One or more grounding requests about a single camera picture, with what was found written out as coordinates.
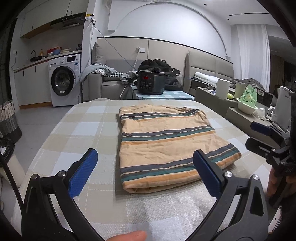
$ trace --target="trash can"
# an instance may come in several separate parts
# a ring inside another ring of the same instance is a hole
[[[1,154],[3,155],[7,166],[10,169],[10,172],[13,176],[13,179],[15,180],[15,183],[17,187],[20,187],[22,184],[24,177],[25,177],[25,172],[22,166],[20,165],[19,161],[17,160],[17,157],[15,156],[14,149],[15,145],[12,142],[12,140],[7,139],[7,138],[1,138],[0,139],[0,151]],[[8,180],[8,177],[3,169],[3,166],[0,164],[0,175],[3,176],[9,183],[10,181]]]

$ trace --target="table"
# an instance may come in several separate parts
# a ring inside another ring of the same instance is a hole
[[[137,90],[137,86],[130,85],[128,87],[126,99],[179,99],[179,100],[194,100],[194,96],[185,93],[184,91],[164,91],[161,95],[146,95],[141,94]]]
[[[94,148],[99,154],[98,164],[80,196],[74,200],[97,232],[105,240],[135,230],[147,231],[147,241],[185,240],[216,200],[201,181],[152,194],[129,194],[123,190],[119,179],[118,137],[122,128],[119,108],[144,103],[203,110],[217,134],[242,153],[229,170],[247,178],[256,173],[263,188],[267,188],[270,166],[264,158],[246,150],[244,144],[248,136],[203,104],[189,100],[112,100],[84,102],[69,110],[31,163],[20,187],[22,197],[32,174],[44,177],[67,170],[88,148]],[[67,227],[55,196],[52,196],[52,202],[63,226]],[[228,225],[231,215],[230,212],[222,228]],[[17,205],[12,221],[20,230],[21,214]]]
[[[232,124],[234,124],[237,128],[242,130],[244,133],[249,135],[250,137],[256,138],[268,145],[271,145],[273,147],[278,147],[278,144],[272,140],[269,136],[263,135],[259,132],[251,130],[251,123],[257,122],[265,126],[270,126],[271,123],[266,120],[259,120],[254,115],[247,115],[243,112],[241,112],[238,108],[228,108],[226,117],[228,121],[230,121]]]
[[[195,101],[204,104],[211,110],[225,118],[229,107],[237,107],[236,100],[222,100],[211,93],[206,88],[197,87],[195,92]]]

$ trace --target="sink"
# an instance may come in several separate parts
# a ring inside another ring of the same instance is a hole
[[[33,58],[31,58],[30,59],[30,62],[35,62],[35,61],[38,61],[38,60],[40,60],[40,59],[42,59],[43,58],[43,56],[36,56],[36,57],[33,57]]]

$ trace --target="black jacket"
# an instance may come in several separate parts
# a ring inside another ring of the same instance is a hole
[[[165,60],[147,59],[144,60],[138,68],[140,70],[161,71],[165,73],[165,90],[167,91],[182,91],[183,88],[176,78],[176,74],[180,71],[172,68]]]

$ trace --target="orange striped cloth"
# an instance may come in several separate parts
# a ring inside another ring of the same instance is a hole
[[[225,168],[242,155],[219,137],[205,113],[191,108],[121,107],[120,178],[129,193],[151,193],[200,179],[192,155],[201,149]]]

